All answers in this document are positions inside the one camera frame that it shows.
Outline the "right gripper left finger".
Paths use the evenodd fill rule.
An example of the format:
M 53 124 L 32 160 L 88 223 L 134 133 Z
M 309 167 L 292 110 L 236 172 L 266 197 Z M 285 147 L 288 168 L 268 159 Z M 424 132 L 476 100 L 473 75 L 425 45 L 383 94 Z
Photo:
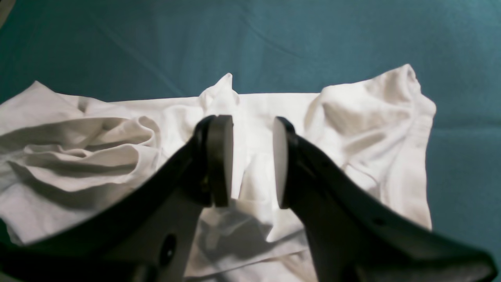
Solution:
M 2 246 L 1 274 L 22 282 L 181 282 L 202 210 L 229 205 L 232 163 L 232 117 L 206 117 L 123 200 L 48 239 Z

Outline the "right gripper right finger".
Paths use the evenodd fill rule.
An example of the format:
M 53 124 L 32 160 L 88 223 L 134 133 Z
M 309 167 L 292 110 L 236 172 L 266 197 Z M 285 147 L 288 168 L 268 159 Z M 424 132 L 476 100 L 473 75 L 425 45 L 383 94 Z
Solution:
M 491 282 L 485 251 L 418 226 L 358 187 L 284 117 L 273 125 L 277 200 L 304 225 L 320 282 Z

